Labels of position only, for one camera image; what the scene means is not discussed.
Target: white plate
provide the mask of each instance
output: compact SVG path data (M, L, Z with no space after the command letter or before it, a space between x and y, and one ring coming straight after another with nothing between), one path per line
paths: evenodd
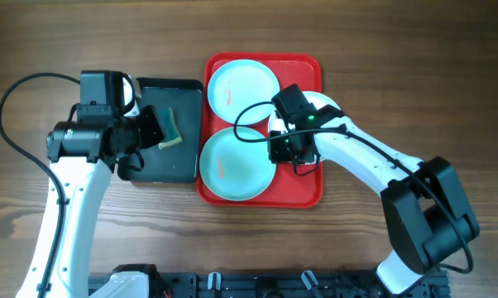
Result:
M306 99L308 100L309 103L314 104L316 109L320 109L327 104L334 106L335 108L341 109L341 108L339 108L338 104L333 101L333 99L331 99L328 96L321 94L319 92L303 91L302 94L304 94L304 96L306 97ZM275 111L276 110L273 109L273 113L271 113L271 115L269 116L269 122L267 123L267 131L270 132L270 131L274 130L274 131L280 131L282 133L287 133L287 131L285 129L284 120L278 119L278 117L276 117ZM294 129L295 125L290 124L289 127L290 127L290 129ZM310 164L314 165L315 162L306 163L306 165L310 165Z
M271 101L279 91L279 81L267 66L254 60L234 60L216 70L208 82L208 104L218 117L234 124L244 108ZM271 104L253 108L239 124L258 123L274 109Z
M239 127L242 138L264 137L248 127ZM236 139L232 127L214 134L205 143L199 158L199 174L217 196L243 201L264 191L273 181L276 164L271 163L267 142L248 143Z

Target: wooden table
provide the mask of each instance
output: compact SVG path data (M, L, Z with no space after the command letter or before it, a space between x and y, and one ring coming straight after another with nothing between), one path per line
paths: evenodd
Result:
M498 2L183 1L0 4L0 97L24 75L121 70L204 78L230 50L303 52L324 92L371 135L457 167L481 225L454 297L498 297ZM11 138L45 160L45 137L79 101L59 79L7 101ZM133 186L113 177L98 216L91 272L155 263L164 272L373 268L391 250L380 199L325 166L324 197L307 210L206 205L195 185ZM0 296L14 296L31 261L48 179L0 138ZM448 259L465 266L462 253Z

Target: table surface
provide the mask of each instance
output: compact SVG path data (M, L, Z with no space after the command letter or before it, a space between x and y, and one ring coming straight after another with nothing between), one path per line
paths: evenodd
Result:
M0 98L24 75L81 70L204 79L221 51L310 53L324 93L386 144L457 168L481 225L475 271L450 274L454 297L498 297L498 2L19 0L0 4ZM78 86L38 79L4 110L11 138L45 158L45 138ZM163 272L368 269L391 250L381 202L335 164L312 209L206 205L195 185L113 176L98 215L91 272L155 263ZM48 178L0 138L0 296L31 261ZM462 253L448 262L465 266Z

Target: green sponge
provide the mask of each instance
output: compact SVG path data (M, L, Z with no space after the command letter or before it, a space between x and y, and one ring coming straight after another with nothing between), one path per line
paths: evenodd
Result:
M162 109L157 114L161 129L165 134L163 142L159 143L159 149L167 148L183 141L180 132L175 126L174 113L171 108Z

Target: tray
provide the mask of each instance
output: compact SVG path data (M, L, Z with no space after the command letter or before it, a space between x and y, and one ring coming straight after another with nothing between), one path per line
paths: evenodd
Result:
M158 146L141 150L145 166L142 171L118 167L122 180L166 183L194 183L197 177L200 149L203 85L195 79L138 78L142 97L140 107L153 105L157 110L172 108L175 126L183 141L172 147ZM121 162L139 166L135 156L123 157Z
M281 88L296 83L303 91L322 92L321 66L311 55L278 54L278 53L243 53L228 52L212 56L205 69L205 88L210 77L220 66L237 59L251 59L269 67L279 80ZM230 123L220 119L210 108L208 100L204 100L201 148L216 132L231 127ZM267 136L267 118L252 128ZM313 169L314 166L299 166L299 172ZM198 175L196 190L207 203L219 206L275 207L306 209L317 204L323 196L323 164L312 174L299 177L293 172L293 165L279 164L275 178L263 193L253 199L232 202L215 195Z

